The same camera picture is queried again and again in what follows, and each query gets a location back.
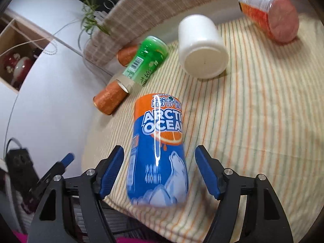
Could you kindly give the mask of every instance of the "striped tablecloth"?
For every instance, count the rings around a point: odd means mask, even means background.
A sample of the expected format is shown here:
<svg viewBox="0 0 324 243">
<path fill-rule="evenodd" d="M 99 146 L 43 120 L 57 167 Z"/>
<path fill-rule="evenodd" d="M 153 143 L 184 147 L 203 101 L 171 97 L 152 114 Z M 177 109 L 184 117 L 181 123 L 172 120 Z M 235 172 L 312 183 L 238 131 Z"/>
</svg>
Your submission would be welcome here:
<svg viewBox="0 0 324 243">
<path fill-rule="evenodd" d="M 230 61 L 213 80 L 187 75 L 178 62 L 178 43 L 144 87 L 134 87 L 109 122 L 97 113 L 82 167 L 95 167 L 116 144 L 125 160 L 106 202 L 174 242 L 202 242 L 218 202 L 208 194 L 194 159 L 203 144 L 224 167 L 240 175 L 264 173 L 272 183 L 298 242 L 324 204 L 324 27 L 300 16 L 298 38 L 289 45 L 269 40 L 248 19 L 217 26 Z M 126 193 L 133 106 L 140 96 L 168 93 L 183 107 L 189 197 L 183 207 L 138 209 Z M 232 237 L 242 226 L 245 199 Z"/>
</svg>

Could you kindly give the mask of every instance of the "can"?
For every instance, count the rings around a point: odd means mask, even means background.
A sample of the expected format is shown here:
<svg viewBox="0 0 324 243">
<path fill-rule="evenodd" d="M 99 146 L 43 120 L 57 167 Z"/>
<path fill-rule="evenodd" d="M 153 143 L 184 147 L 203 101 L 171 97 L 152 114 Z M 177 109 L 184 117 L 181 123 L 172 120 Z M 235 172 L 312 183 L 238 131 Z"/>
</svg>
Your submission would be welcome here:
<svg viewBox="0 0 324 243">
<path fill-rule="evenodd" d="M 144 39 L 123 75 L 144 86 L 168 55 L 168 46 L 162 40 L 150 35 Z"/>
<path fill-rule="evenodd" d="M 127 95 L 124 85 L 114 80 L 93 98 L 93 104 L 103 114 L 111 115 Z"/>
<path fill-rule="evenodd" d="M 239 6 L 270 39 L 289 43 L 297 36 L 298 13 L 289 0 L 239 0 Z"/>
<path fill-rule="evenodd" d="M 174 96 L 148 94 L 135 102 L 127 193 L 133 205 L 154 207 L 172 206 L 187 198 L 182 107 Z"/>
</svg>

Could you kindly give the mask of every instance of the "bolt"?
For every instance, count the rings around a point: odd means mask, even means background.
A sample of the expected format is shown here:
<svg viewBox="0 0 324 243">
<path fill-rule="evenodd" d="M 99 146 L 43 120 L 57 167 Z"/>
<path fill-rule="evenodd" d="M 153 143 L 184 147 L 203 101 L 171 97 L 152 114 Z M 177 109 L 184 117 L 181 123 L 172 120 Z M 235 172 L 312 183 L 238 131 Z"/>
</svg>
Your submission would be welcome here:
<svg viewBox="0 0 324 243">
<path fill-rule="evenodd" d="M 230 168 L 226 168 L 226 169 L 224 170 L 224 173 L 225 173 L 226 175 L 232 175 L 232 174 L 233 174 L 233 170 L 230 169 Z"/>
<path fill-rule="evenodd" d="M 264 181 L 265 179 L 267 179 L 266 176 L 265 176 L 264 174 L 259 174 L 258 177 L 259 177 L 259 179 L 262 180 L 262 181 Z"/>
<path fill-rule="evenodd" d="M 55 182 L 57 182 L 57 181 L 61 180 L 61 178 L 62 178 L 61 175 L 55 175 L 55 176 L 53 177 L 53 180 L 54 180 Z"/>
<path fill-rule="evenodd" d="M 94 169 L 89 169 L 89 170 L 87 170 L 87 172 L 86 172 L 86 175 L 94 175 L 95 174 L 95 170 Z"/>
</svg>

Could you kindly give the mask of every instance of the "white cup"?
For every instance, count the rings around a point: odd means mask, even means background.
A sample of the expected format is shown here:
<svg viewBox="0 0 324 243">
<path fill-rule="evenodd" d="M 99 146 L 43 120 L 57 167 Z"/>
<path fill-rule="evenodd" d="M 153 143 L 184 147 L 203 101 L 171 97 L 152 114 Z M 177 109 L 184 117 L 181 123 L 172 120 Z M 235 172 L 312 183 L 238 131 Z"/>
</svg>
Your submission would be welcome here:
<svg viewBox="0 0 324 243">
<path fill-rule="evenodd" d="M 228 52 L 212 20 L 193 14 L 179 24 L 179 62 L 191 76 L 210 79 L 228 64 Z"/>
</svg>

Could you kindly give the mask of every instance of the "green bottle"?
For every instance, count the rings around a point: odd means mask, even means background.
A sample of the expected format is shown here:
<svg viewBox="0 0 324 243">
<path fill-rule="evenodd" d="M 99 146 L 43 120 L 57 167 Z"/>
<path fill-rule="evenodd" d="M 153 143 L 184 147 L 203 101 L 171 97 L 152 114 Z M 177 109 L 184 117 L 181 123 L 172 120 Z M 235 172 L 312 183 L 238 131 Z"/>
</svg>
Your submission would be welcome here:
<svg viewBox="0 0 324 243">
<path fill-rule="evenodd" d="M 144 39 L 123 75 L 144 86 L 168 54 L 168 46 L 162 40 L 150 35 Z"/>
</svg>

